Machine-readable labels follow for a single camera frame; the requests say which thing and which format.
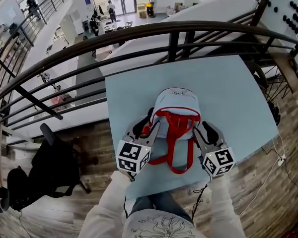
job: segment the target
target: person's right arm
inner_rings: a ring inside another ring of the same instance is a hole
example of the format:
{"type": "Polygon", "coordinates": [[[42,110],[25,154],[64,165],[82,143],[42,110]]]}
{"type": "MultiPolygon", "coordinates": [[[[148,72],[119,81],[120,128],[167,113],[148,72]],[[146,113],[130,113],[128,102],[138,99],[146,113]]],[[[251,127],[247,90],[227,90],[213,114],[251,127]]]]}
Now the person's right arm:
{"type": "Polygon", "coordinates": [[[235,214],[225,176],[209,183],[212,190],[212,238],[246,238],[240,218],[235,214]]]}

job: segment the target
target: power strip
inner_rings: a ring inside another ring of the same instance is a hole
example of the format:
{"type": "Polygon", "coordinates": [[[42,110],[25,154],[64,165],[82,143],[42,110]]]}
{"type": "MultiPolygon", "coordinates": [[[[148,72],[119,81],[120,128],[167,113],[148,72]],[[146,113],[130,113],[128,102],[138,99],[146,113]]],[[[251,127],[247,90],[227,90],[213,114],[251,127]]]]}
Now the power strip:
{"type": "Polygon", "coordinates": [[[279,158],[279,161],[277,163],[278,167],[280,167],[285,162],[286,156],[285,154],[282,155],[281,158],[279,158]]]}

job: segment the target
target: cardboard box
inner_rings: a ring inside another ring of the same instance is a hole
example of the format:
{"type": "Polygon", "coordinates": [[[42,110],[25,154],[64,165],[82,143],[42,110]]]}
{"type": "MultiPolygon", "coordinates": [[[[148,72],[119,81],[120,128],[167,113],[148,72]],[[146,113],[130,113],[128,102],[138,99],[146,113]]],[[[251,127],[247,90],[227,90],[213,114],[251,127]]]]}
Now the cardboard box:
{"type": "Polygon", "coordinates": [[[139,18],[147,18],[147,12],[146,11],[139,11],[139,18]]]}

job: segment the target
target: sleeve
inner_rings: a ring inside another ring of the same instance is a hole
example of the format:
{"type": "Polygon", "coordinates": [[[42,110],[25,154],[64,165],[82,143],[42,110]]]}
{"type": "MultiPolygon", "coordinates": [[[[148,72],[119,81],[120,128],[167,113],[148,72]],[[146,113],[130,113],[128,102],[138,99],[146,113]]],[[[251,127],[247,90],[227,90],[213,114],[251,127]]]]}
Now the sleeve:
{"type": "Polygon", "coordinates": [[[121,215],[129,178],[115,171],[112,181],[87,214],[78,238],[120,238],[123,232],[121,215]]]}
{"type": "Polygon", "coordinates": [[[246,238],[240,218],[235,214],[225,176],[210,182],[212,190],[212,238],[246,238]]]}

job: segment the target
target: leg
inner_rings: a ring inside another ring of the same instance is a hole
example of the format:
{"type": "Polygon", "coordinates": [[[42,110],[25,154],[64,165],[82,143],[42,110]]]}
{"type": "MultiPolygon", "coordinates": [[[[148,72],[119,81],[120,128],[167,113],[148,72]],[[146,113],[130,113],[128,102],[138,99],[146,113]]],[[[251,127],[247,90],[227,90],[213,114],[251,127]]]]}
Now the leg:
{"type": "Polygon", "coordinates": [[[153,209],[153,204],[151,200],[148,196],[138,197],[129,216],[132,215],[134,212],[138,212],[145,209],[153,209]]]}
{"type": "Polygon", "coordinates": [[[149,196],[156,209],[163,212],[173,213],[187,221],[193,223],[191,217],[185,210],[173,199],[167,191],[149,196]]]}

